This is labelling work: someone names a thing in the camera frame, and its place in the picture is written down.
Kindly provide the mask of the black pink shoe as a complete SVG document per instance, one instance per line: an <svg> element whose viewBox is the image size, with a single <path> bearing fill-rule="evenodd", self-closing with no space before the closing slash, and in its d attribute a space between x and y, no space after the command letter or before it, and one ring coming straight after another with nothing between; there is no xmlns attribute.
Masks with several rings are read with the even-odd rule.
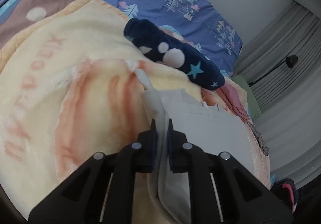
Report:
<svg viewBox="0 0 321 224"><path fill-rule="evenodd" d="M293 214L298 203L298 191L294 181L285 178L273 184L270 191L283 203Z"/></svg>

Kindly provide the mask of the green pillow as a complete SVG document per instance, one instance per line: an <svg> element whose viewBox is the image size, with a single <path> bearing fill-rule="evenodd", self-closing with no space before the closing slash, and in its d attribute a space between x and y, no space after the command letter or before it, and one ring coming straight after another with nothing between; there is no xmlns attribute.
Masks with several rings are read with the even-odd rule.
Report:
<svg viewBox="0 0 321 224"><path fill-rule="evenodd" d="M261 109L258 105L258 102L256 101L256 98L255 98L250 86L246 82L246 80L240 75L232 76L231 80L233 80L234 83L239 85L241 88L243 88L247 92L248 111L249 111L249 115L250 115L251 119L254 120L254 119L258 119L259 117L261 117L262 116Z"/></svg>

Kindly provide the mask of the folded pink clothes stack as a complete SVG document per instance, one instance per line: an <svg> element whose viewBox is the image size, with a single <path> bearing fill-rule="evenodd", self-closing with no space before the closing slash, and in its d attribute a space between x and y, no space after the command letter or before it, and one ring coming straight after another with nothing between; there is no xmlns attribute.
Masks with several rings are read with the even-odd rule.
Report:
<svg viewBox="0 0 321 224"><path fill-rule="evenodd" d="M249 122L250 118L248 116L248 113L242 105L238 96L237 89L234 86L225 83L222 87L217 88L215 92L227 104L228 108L235 115L239 116L244 123Z"/></svg>

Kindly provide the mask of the floral patterned garment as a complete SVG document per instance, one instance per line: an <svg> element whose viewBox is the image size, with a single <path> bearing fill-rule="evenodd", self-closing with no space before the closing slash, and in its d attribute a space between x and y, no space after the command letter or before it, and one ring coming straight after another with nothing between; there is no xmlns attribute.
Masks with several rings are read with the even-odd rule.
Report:
<svg viewBox="0 0 321 224"><path fill-rule="evenodd" d="M247 122L247 125L250 127L250 129L252 130L254 137L256 138L258 145L260 147L260 149L262 150L263 154L265 156L269 156L269 148L267 147L267 145L264 142L264 139L262 138L262 135L260 134L260 132L258 132L258 130L256 129L256 127L250 123Z"/></svg>

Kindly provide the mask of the cream peach plush blanket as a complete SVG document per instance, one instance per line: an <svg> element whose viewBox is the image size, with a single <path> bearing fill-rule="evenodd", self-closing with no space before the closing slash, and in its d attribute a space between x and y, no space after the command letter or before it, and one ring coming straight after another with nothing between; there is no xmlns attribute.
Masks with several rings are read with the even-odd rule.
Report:
<svg viewBox="0 0 321 224"><path fill-rule="evenodd" d="M270 160L215 92L155 63L124 36L127 18L102 0L75 0L1 49L1 185L26 219L96 152L119 152L151 126L141 69L179 92L176 130L206 152L229 151L267 188Z"/></svg>

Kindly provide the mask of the navy star plush garment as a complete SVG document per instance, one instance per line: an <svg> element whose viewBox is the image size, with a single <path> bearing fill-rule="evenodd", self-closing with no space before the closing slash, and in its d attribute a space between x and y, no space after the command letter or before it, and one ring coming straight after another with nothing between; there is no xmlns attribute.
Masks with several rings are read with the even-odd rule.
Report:
<svg viewBox="0 0 321 224"><path fill-rule="evenodd" d="M208 90L225 84L224 76L210 59L146 19L131 18L125 26L124 36L145 57L183 72L194 84Z"/></svg>

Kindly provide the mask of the blue tree-print pillow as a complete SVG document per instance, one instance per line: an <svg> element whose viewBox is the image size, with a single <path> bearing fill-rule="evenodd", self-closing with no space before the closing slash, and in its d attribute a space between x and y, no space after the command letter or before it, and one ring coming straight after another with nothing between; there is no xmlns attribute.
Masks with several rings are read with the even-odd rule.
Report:
<svg viewBox="0 0 321 224"><path fill-rule="evenodd" d="M233 67L243 42L208 0L104 0L129 18L147 19L183 37L213 61L224 76Z"/></svg>

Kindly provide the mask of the light grey t-shirt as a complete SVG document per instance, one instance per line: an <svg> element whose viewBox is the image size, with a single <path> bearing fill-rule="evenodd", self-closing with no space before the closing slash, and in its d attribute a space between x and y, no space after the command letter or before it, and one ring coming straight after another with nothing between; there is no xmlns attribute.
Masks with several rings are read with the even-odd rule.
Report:
<svg viewBox="0 0 321 224"><path fill-rule="evenodd" d="M179 92L157 91L141 69L151 128L130 146L135 172L146 172L146 188L134 192L134 223L253 223L249 172L228 152L213 155L174 130L169 111Z"/></svg>

